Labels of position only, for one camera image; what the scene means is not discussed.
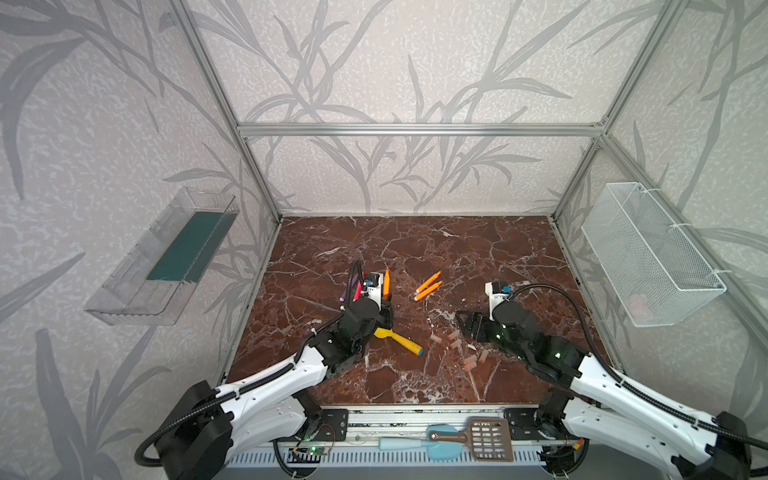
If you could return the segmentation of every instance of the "brown litter scoop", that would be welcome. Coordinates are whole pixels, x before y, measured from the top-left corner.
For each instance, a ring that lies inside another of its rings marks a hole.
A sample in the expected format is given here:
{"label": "brown litter scoop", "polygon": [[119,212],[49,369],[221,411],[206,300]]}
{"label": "brown litter scoop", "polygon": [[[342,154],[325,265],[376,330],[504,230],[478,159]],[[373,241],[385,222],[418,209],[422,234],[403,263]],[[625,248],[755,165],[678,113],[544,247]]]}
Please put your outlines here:
{"label": "brown litter scoop", "polygon": [[504,419],[477,417],[464,432],[430,432],[432,442],[463,443],[480,462],[514,462],[509,425]]}

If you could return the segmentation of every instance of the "yellow shovel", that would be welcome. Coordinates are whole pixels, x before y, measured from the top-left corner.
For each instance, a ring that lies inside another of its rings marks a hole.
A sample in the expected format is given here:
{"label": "yellow shovel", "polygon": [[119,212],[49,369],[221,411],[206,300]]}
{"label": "yellow shovel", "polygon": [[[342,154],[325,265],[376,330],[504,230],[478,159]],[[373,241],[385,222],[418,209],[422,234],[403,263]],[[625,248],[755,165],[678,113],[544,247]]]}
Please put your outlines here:
{"label": "yellow shovel", "polygon": [[397,333],[394,333],[392,330],[378,328],[373,333],[373,335],[379,339],[385,339],[386,337],[391,336],[397,343],[414,352],[416,355],[421,355],[424,353],[424,349],[420,345],[406,339],[404,336],[400,336]]}

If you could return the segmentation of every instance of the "red marble surface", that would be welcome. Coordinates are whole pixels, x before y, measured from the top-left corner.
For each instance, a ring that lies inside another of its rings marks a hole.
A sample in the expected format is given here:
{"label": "red marble surface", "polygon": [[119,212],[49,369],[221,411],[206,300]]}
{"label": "red marble surface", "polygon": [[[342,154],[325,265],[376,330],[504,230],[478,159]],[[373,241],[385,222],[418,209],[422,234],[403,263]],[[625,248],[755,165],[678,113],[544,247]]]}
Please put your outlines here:
{"label": "red marble surface", "polygon": [[[449,349],[456,310],[487,310],[484,284],[551,283],[583,305],[545,217],[286,218],[227,381],[293,355],[310,329],[338,312],[350,259],[366,271],[390,268],[394,331],[424,347],[416,356],[392,339],[372,339],[365,359],[312,389],[322,405],[350,403],[536,403],[549,384],[522,362],[492,350],[471,372],[464,337]],[[415,302],[415,289],[442,270],[443,284]],[[542,329],[587,347],[571,304],[556,292],[520,297]],[[438,344],[431,334],[443,338]],[[594,338],[599,342],[597,332]],[[478,351],[483,345],[477,344]]]}

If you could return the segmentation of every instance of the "light blue shovel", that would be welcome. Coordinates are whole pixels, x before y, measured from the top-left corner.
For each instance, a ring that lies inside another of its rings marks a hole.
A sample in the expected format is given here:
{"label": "light blue shovel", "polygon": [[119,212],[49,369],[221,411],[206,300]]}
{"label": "light blue shovel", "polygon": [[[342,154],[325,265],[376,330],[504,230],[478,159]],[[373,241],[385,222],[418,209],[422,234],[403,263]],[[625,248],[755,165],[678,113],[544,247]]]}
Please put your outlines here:
{"label": "light blue shovel", "polygon": [[[427,428],[427,436],[430,432],[456,433],[457,430],[450,425],[431,425]],[[388,452],[392,450],[408,450],[427,448],[427,458],[430,460],[453,460],[462,454],[464,445],[454,442],[430,442],[421,439],[404,439],[400,437],[382,437],[379,439],[379,450]]]}

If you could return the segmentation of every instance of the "leaf pattern wallpaper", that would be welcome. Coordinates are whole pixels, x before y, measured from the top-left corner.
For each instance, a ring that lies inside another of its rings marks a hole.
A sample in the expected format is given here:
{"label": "leaf pattern wallpaper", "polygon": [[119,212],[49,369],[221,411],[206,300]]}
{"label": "leaf pattern wallpaper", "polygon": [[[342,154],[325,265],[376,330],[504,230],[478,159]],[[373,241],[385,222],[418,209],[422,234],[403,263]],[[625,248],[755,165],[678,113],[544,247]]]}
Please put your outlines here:
{"label": "leaf pattern wallpaper", "polygon": [[[689,2],[611,130],[763,306],[766,10],[764,0]],[[768,354],[724,301],[672,327],[637,329],[628,321],[580,230],[609,181],[627,179],[609,154],[600,154],[560,225],[621,357],[641,381],[711,412],[729,410],[747,421],[751,434],[768,438]]]}
{"label": "leaf pattern wallpaper", "polygon": [[[156,478],[133,450],[218,381],[269,256],[275,223],[169,11],[0,1],[0,478]],[[178,323],[87,314],[182,186],[240,214]]]}
{"label": "leaf pattern wallpaper", "polygon": [[[663,2],[189,3],[240,122],[590,123]],[[287,214],[546,214],[587,140],[250,144]]]}

